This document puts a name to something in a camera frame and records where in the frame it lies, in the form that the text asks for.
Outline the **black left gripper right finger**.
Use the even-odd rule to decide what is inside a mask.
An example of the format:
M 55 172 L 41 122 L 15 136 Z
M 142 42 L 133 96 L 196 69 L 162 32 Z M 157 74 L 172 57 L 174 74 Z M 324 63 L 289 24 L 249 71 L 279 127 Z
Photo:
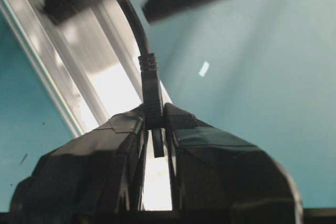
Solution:
M 164 106 L 173 210 L 184 223 L 303 223 L 291 176 L 255 144 Z

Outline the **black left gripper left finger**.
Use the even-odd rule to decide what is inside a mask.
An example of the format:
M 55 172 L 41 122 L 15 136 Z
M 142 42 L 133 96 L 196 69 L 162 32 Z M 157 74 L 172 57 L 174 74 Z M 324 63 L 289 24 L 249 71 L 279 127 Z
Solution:
M 147 132 L 141 106 L 43 155 L 21 181 L 10 223 L 117 223 L 142 206 Z

